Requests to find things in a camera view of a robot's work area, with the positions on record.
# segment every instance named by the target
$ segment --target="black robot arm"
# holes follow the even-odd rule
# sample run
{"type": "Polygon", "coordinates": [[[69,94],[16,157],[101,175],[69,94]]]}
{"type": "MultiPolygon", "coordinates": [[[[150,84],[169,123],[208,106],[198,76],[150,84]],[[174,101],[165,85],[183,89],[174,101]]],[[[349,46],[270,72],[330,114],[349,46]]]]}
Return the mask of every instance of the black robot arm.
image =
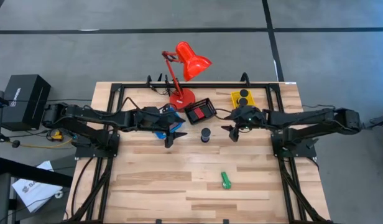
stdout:
{"type": "Polygon", "coordinates": [[[164,132],[167,135],[165,147],[170,147],[174,139],[186,135],[186,133],[170,132],[171,124],[183,123],[185,122],[184,119],[179,118],[175,113],[160,113],[156,107],[108,113],[94,110],[89,106],[79,107],[59,103],[47,105],[42,120],[42,124],[46,128],[64,128],[88,138],[94,146],[107,146],[110,140],[109,131],[105,129],[96,130],[86,125],[86,122],[107,124],[123,132],[164,132]]]}
{"type": "Polygon", "coordinates": [[[348,109],[329,109],[301,113],[283,113],[263,110],[254,106],[240,106],[232,110],[225,119],[233,120],[233,126],[223,126],[229,131],[229,137],[237,142],[239,130],[264,128],[271,130],[272,141],[278,144],[283,157],[315,157],[315,151],[308,152],[316,140],[313,138],[331,133],[356,134],[362,130],[359,113],[348,109]],[[302,129],[289,128],[291,125],[311,124],[302,129]]]}

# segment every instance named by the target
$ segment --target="lamp arm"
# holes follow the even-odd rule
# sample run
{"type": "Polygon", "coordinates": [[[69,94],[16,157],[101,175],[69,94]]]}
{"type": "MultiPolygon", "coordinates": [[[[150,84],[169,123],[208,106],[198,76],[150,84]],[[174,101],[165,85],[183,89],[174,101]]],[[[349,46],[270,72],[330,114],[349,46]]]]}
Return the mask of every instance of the lamp arm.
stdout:
{"type": "Polygon", "coordinates": [[[161,54],[162,54],[162,56],[163,56],[165,59],[167,59],[167,60],[170,61],[170,62],[178,62],[178,63],[181,63],[181,61],[175,57],[175,56],[177,56],[176,53],[163,51],[161,54]]]}
{"type": "Polygon", "coordinates": [[[168,59],[165,59],[165,63],[167,64],[168,66],[168,69],[169,69],[169,72],[171,73],[171,76],[172,76],[172,79],[173,79],[173,83],[175,84],[175,88],[177,89],[179,95],[180,95],[180,98],[182,99],[183,98],[183,93],[182,93],[182,90],[180,89],[179,87],[179,83],[178,83],[178,80],[177,78],[175,77],[175,74],[173,73],[173,70],[171,68],[171,64],[170,64],[170,61],[168,59]]]}

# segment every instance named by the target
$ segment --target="lamp base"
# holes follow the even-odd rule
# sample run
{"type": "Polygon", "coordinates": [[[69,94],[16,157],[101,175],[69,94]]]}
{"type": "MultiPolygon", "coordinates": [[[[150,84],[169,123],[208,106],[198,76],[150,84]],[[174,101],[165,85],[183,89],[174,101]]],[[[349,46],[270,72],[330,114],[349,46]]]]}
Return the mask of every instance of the lamp base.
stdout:
{"type": "Polygon", "coordinates": [[[175,90],[169,97],[169,102],[173,103],[177,107],[177,109],[184,108],[190,103],[196,102],[196,97],[194,96],[194,93],[191,90],[183,88],[182,94],[183,98],[180,97],[178,90],[175,90]]]}

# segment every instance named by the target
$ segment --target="red desk lamp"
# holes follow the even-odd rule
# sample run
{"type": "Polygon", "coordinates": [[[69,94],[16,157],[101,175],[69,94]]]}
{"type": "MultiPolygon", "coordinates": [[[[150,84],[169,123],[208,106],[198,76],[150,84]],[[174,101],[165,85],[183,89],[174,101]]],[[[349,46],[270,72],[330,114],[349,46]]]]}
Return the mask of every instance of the red desk lamp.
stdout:
{"type": "Polygon", "coordinates": [[[183,77],[186,82],[196,77],[202,71],[206,70],[212,63],[205,57],[196,55],[187,42],[180,42],[176,47],[176,53],[162,52],[165,63],[171,73],[176,90],[170,94],[169,102],[173,103],[178,109],[184,108],[190,103],[195,103],[196,97],[193,92],[186,88],[180,88],[178,80],[173,73],[170,62],[183,63],[183,77]]]}

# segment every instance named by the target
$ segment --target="black basket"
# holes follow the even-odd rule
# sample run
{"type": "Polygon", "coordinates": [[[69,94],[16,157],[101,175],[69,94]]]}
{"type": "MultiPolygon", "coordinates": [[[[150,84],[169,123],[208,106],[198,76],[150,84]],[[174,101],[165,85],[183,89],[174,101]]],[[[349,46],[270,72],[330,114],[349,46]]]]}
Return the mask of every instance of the black basket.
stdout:
{"type": "Polygon", "coordinates": [[[197,124],[216,115],[216,110],[209,98],[200,100],[185,108],[190,124],[197,124]]]}

